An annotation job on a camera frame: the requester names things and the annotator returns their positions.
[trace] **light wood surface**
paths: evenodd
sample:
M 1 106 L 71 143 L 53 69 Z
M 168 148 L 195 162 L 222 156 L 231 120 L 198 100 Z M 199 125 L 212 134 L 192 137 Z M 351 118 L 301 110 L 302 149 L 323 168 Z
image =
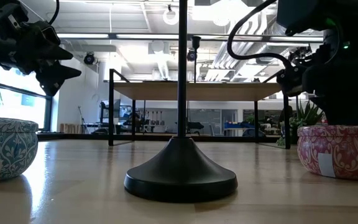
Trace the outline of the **light wood surface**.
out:
M 237 192 L 208 203 L 158 203 L 128 194 L 126 171 L 165 142 L 40 142 L 30 168 L 0 182 L 0 224 L 358 223 L 358 182 L 310 174 L 294 149 L 197 143 L 237 174 Z
M 177 100 L 177 83 L 115 83 L 132 100 Z M 279 92 L 277 83 L 187 83 L 187 100 L 257 101 Z

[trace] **potted plant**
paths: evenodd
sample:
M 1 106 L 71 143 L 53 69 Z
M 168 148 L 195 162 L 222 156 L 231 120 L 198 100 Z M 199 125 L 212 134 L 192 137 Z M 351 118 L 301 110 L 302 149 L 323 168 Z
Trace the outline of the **potted plant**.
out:
M 298 116 L 296 118 L 290 118 L 291 144 L 296 144 L 298 142 L 299 137 L 296 133 L 298 131 L 298 128 L 303 126 L 316 125 L 317 122 L 321 121 L 323 112 L 319 112 L 318 110 L 319 108 L 314 103 L 310 103 L 310 101 L 308 101 L 308 103 L 306 104 L 305 109 L 303 109 L 302 104 L 300 103 L 300 107 L 298 108 Z M 281 137 L 277 141 L 277 145 L 285 145 L 283 137 Z

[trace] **black pole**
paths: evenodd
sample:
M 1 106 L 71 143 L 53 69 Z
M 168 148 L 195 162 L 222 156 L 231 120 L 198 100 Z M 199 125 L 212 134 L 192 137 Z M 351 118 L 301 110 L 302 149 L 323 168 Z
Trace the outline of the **black pole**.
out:
M 289 112 L 288 108 L 289 108 L 288 95 L 284 95 L 285 149 L 291 148 L 290 112 Z
M 259 142 L 259 109 L 258 109 L 258 101 L 254 102 L 254 126 L 255 126 L 255 142 Z
M 296 117 L 297 118 L 299 118 L 298 111 L 299 111 L 299 102 L 298 102 L 298 96 L 296 96 Z
M 114 70 L 109 72 L 109 146 L 113 146 L 114 134 Z
M 143 134 L 145 133 L 144 126 L 146 124 L 146 101 L 144 101 L 144 107 L 143 107 Z
M 187 1 L 179 4 L 178 137 L 186 136 Z
M 194 59 L 194 83 L 196 83 L 197 79 L 197 50 L 195 50 L 196 57 Z
M 136 135 L 136 100 L 132 100 L 132 140 L 135 141 Z
M 201 37 L 193 36 L 191 37 L 191 44 L 194 48 L 195 58 L 194 58 L 194 83 L 196 83 L 197 79 L 197 50 L 200 47 Z

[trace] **green plant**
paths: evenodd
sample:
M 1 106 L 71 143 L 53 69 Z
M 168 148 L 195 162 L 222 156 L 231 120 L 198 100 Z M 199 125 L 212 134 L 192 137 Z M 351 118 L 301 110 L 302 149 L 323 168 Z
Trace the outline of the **green plant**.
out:
M 254 115 L 248 115 L 248 117 L 246 117 L 246 121 L 250 124 L 254 124 L 255 123 L 255 116 Z
M 319 108 L 313 103 L 311 105 L 310 101 L 305 106 L 305 110 L 300 103 L 300 107 L 298 108 L 298 116 L 296 118 L 290 118 L 290 137 L 291 143 L 296 144 L 298 141 L 297 130 L 303 126 L 312 126 L 315 125 L 318 121 L 323 117 L 323 112 L 318 112 Z M 278 146 L 284 146 L 285 141 L 284 138 L 281 137 L 277 141 Z
M 315 104 L 311 105 L 310 101 L 306 104 L 305 110 L 303 110 L 302 104 L 300 103 L 296 122 L 302 121 L 302 123 L 305 124 L 303 126 L 315 125 L 323 117 L 323 112 L 318 113 L 318 110 L 319 108 Z

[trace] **window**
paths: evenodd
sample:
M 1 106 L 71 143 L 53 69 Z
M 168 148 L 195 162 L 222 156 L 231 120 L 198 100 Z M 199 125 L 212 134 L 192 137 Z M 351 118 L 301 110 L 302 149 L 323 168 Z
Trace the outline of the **window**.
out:
M 45 96 L 44 91 L 40 87 L 40 83 L 35 78 L 35 72 L 24 75 L 17 68 L 11 68 L 9 71 L 6 71 L 0 67 L 0 84 L 28 90 Z
M 0 117 L 34 121 L 44 128 L 46 99 L 0 88 Z

